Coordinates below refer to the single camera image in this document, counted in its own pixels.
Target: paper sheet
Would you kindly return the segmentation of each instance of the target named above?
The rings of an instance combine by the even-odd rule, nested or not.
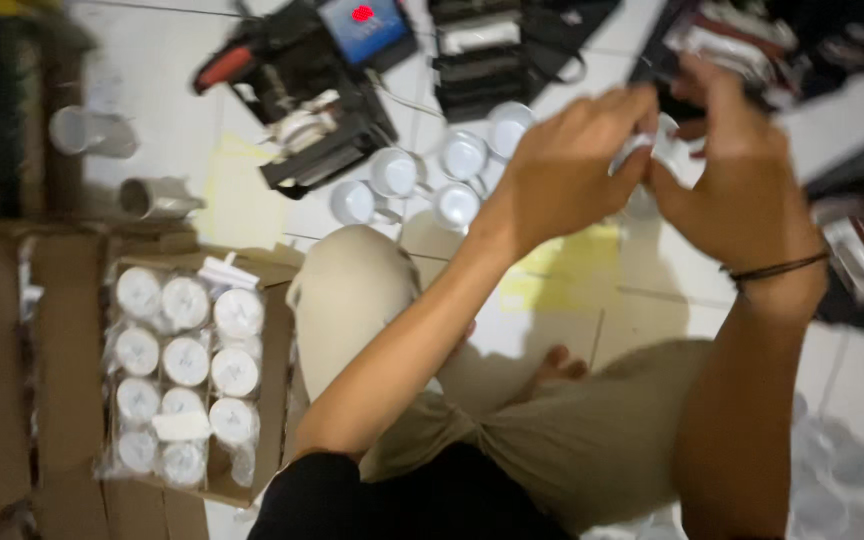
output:
[[[209,161],[195,227],[203,241],[231,248],[273,249],[282,237],[288,210],[286,198],[269,189],[258,167],[275,153],[223,133]]]
[[[538,246],[499,281],[502,311],[592,314],[612,304],[618,241],[618,226],[593,225]]]

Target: white tile floor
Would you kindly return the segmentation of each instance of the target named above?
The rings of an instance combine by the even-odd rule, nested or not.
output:
[[[283,0],[248,3],[265,13]],[[576,86],[549,86],[533,104],[536,115],[550,117],[576,94],[621,84],[662,4],[661,0],[626,0],[586,43],[584,80]],[[427,33],[431,22],[423,5],[422,0],[405,2],[423,50],[385,77],[397,95],[438,109],[430,90]],[[218,88],[194,97],[188,89],[194,70],[219,48],[236,23],[225,0],[76,2],[70,12],[102,44],[86,72],[89,104],[131,118],[141,138],[140,152],[131,159],[90,158],[86,175],[92,183],[112,189],[133,175],[184,176],[192,190],[201,191],[210,152],[223,132],[245,141],[261,137],[258,122],[227,90]],[[434,149],[445,129],[440,120],[385,97],[383,104],[405,148],[419,153]],[[781,121],[792,139],[799,176],[806,180],[864,144],[864,79]],[[461,127],[485,133],[483,122]],[[429,159],[429,172],[432,186],[445,182],[434,159]],[[491,162],[483,175],[485,183],[494,187],[501,172],[502,166]],[[363,166],[347,178],[367,176]],[[327,209],[329,193],[326,188],[289,203],[282,244],[294,250],[288,256],[296,264],[318,239],[339,228]],[[414,256],[427,286],[448,263],[461,237],[432,225],[423,200],[397,201],[392,209],[404,216],[404,225],[376,228]],[[530,364],[558,342],[599,369],[621,353],[657,339],[713,337],[735,297],[717,264],[661,221],[626,227],[620,264],[618,305],[598,313],[556,317],[505,313],[498,307],[498,294],[493,294],[477,317],[479,326],[471,339],[477,361],[518,360],[509,362],[514,369],[505,378],[491,379],[473,393],[486,402],[501,401],[525,377]],[[467,365],[471,367],[453,378],[474,376],[477,364]],[[448,375],[442,380],[444,386],[454,386]],[[846,419],[864,437],[864,334],[812,325],[802,352],[798,389],[812,410]],[[251,523],[236,521],[234,510],[212,502],[206,508],[212,538],[245,537]]]

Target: red handle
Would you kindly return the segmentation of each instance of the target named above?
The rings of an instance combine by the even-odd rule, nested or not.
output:
[[[216,58],[208,68],[198,76],[198,88],[203,92],[214,85],[224,83],[234,78],[252,61],[252,53],[245,47],[238,47]]]

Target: black bracelet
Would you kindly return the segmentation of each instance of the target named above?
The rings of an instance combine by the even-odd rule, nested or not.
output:
[[[750,270],[748,272],[742,272],[737,274],[735,272],[731,272],[725,266],[722,266],[721,270],[723,272],[728,272],[728,276],[732,281],[735,282],[735,285],[739,290],[742,289],[743,282],[753,282],[755,280],[764,280],[766,278],[772,278],[774,276],[778,276],[780,274],[785,274],[786,272],[791,272],[793,270],[798,270],[800,268],[805,268],[810,264],[816,264],[820,261],[829,258],[828,251],[822,251],[819,254],[814,254],[809,258],[801,258],[799,260],[793,260],[792,262],[784,262],[782,264],[774,264],[773,266],[766,266],[765,268],[759,268],[757,270]]]

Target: beige shorts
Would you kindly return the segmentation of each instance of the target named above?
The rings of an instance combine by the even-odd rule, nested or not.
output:
[[[288,294],[309,397],[419,294],[409,255],[385,235],[352,226],[319,240]],[[635,350],[601,373],[546,383],[527,402],[475,417],[448,392],[422,392],[368,451],[362,478],[408,473],[463,441],[572,534],[640,517],[677,498],[670,464],[679,414],[711,343]]]

